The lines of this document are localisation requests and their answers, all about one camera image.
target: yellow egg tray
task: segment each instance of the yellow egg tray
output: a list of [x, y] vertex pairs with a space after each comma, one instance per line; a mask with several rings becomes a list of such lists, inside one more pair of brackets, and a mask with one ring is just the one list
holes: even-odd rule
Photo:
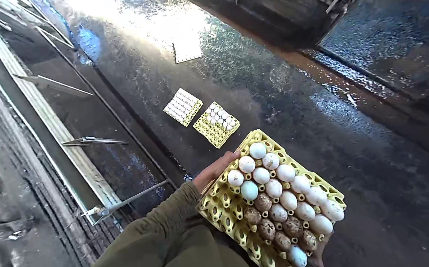
[[[194, 106], [192, 108], [190, 108], [190, 110], [188, 111], [188, 114], [186, 114], [185, 118], [177, 119], [176, 116], [178, 114], [176, 114], [176, 112], [181, 112], [182, 110], [180, 110], [178, 107], [172, 106], [172, 104], [175, 104], [176, 101], [180, 100], [180, 98], [179, 98], [180, 95], [183, 95], [183, 96], [185, 96], [185, 98], [189, 98], [190, 100], [194, 101]], [[201, 102], [201, 100], [194, 97], [192, 94], [188, 93], [187, 91], [183, 90], [182, 88], [179, 88], [178, 91], [176, 92], [176, 94], [173, 96], [173, 99], [165, 106], [165, 108], [163, 109], [163, 112], [170, 115], [170, 117], [177, 120], [183, 126], [188, 127], [188, 125], [190, 124], [190, 122], [193, 120], [194, 116], [198, 112], [198, 110], [200, 110], [201, 106], [203, 106], [203, 102]]]
[[[213, 102], [210, 106], [216, 106], [220, 109], [223, 109], [218, 103]], [[223, 127], [222, 124], [216, 122], [211, 124], [208, 122], [208, 114], [203, 112], [200, 118], [193, 124], [193, 127], [199, 131], [208, 141], [215, 146], [215, 148], [220, 148], [226, 140], [239, 128], [239, 121], [232, 115], [229, 115], [230, 118], [235, 121], [235, 126], [231, 130], [227, 130]]]
[[[346, 209], [344, 203], [344, 195], [336, 190], [328, 182], [318, 176], [316, 173], [310, 172], [292, 159], [285, 150], [274, 140], [268, 137], [263, 131], [257, 129], [248, 134], [236, 151], [241, 152], [241, 157], [249, 154], [249, 146], [253, 143], [264, 143], [267, 153], [274, 153], [280, 159], [281, 164], [290, 164], [296, 169], [297, 174], [305, 174], [312, 186], [320, 186], [327, 192], [327, 197], [330, 200], [337, 202], [343, 209]], [[224, 170], [218, 179], [212, 181], [202, 191], [202, 197], [197, 205], [198, 212], [205, 217], [221, 232], [228, 234], [235, 240], [244, 250], [248, 252], [249, 257], [259, 266], [275, 267], [275, 266], [290, 266], [286, 260], [286, 253], [279, 251], [270, 241], [264, 241], [257, 234], [257, 226], [250, 225], [243, 220], [244, 209], [247, 206], [252, 206], [253, 201], [247, 201], [241, 196], [239, 187], [233, 187], [228, 183], [228, 173], [231, 170], [238, 168], [238, 159]], [[260, 160], [256, 160], [256, 166], [260, 166]], [[271, 171], [271, 177], [275, 177], [276, 173]], [[244, 174], [244, 179], [251, 179], [251, 174]], [[289, 183], [282, 182], [284, 189], [289, 189]], [[264, 191], [263, 185], [258, 185], [259, 191]], [[304, 200], [302, 194], [296, 194], [299, 200]], [[277, 203], [278, 198], [273, 199], [273, 203]], [[320, 213], [318, 206], [314, 207], [316, 213]], [[282, 224], [274, 222], [277, 229], [282, 229]], [[309, 227], [308, 222], [303, 222], [304, 228]], [[322, 241], [323, 235], [317, 235]]]

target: person's left hand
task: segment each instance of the person's left hand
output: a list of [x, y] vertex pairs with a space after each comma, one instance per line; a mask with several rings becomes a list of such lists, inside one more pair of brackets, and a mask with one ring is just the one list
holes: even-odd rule
[[206, 167], [201, 173], [193, 179], [193, 183], [201, 194], [201, 191], [211, 182], [211, 180], [218, 178], [221, 173], [228, 167], [231, 161], [239, 158], [241, 152], [235, 153], [228, 151], [221, 158], [217, 159], [210, 166]]

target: concrete floor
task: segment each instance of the concrete floor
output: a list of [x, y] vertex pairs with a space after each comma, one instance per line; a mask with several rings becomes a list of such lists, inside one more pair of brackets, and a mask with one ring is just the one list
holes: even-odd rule
[[76, 266], [34, 195], [30, 180], [35, 177], [9, 140], [0, 125], [0, 223], [31, 217], [36, 223], [21, 238], [0, 241], [0, 267]]
[[[429, 265], [429, 154], [417, 144], [187, 1], [51, 1], [63, 17], [41, 4], [89, 56], [80, 53], [76, 63], [94, 64], [192, 176], [260, 128], [345, 194], [328, 266]], [[171, 38], [186, 29], [199, 32], [204, 55], [175, 64]], [[203, 110], [217, 101], [240, 120], [220, 150], [162, 111], [178, 88], [201, 99]]]

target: wet floor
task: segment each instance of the wet floor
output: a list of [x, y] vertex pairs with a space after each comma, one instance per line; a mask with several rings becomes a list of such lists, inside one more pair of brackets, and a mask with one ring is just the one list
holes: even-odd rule
[[321, 44], [413, 95], [429, 94], [429, 1], [357, 1]]
[[[328, 266], [429, 264], [429, 154], [418, 145], [375, 123], [306, 71], [187, 1], [54, 0], [54, 9], [45, 1], [40, 4], [86, 53], [76, 53], [74, 62], [81, 68], [94, 64], [114, 94], [124, 99], [120, 105], [142, 120], [153, 138], [192, 176], [260, 128], [345, 194], [346, 219], [336, 224], [326, 247]], [[192, 34], [198, 34], [203, 56], [175, 64], [173, 39]], [[37, 64], [33, 71], [45, 71]], [[216, 101], [241, 122], [221, 149], [194, 130], [193, 123], [184, 127], [162, 111], [178, 88], [201, 99], [202, 110]], [[86, 109], [100, 105], [83, 103], [66, 107], [69, 110], [58, 103], [53, 108], [69, 122], [77, 112], [87, 113]], [[86, 115], [84, 127], [72, 131], [123, 138], [112, 124], [91, 127], [106, 115], [103, 110], [95, 118]], [[126, 116], [124, 120], [135, 119]], [[130, 152], [123, 150], [102, 146], [86, 152], [90, 156], [104, 153], [111, 159], [100, 171], [127, 194], [137, 190], [125, 184], [131, 170], [122, 175], [126, 170], [114, 169], [112, 164], [122, 158], [124, 163], [114, 166], [137, 168], [137, 161], [132, 162]], [[138, 174], [147, 175], [147, 171], [138, 169]]]

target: speckled brown egg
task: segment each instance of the speckled brown egg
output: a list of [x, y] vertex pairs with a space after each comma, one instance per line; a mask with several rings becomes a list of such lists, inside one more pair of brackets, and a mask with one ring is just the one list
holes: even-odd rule
[[281, 231], [277, 231], [274, 236], [274, 245], [282, 251], [288, 251], [291, 245], [290, 238]]
[[246, 208], [246, 210], [244, 211], [244, 218], [247, 222], [253, 225], [258, 225], [260, 223], [260, 220], [262, 220], [260, 212], [253, 207]]
[[303, 234], [302, 222], [294, 216], [288, 216], [282, 226], [285, 233], [291, 238], [299, 238]]
[[268, 211], [272, 207], [272, 200], [266, 193], [260, 193], [254, 200], [254, 206], [260, 212]]
[[314, 251], [317, 249], [317, 238], [309, 230], [304, 230], [304, 233], [299, 240], [299, 245], [304, 250]]
[[262, 219], [257, 228], [260, 238], [263, 240], [274, 240], [275, 226], [269, 219]]

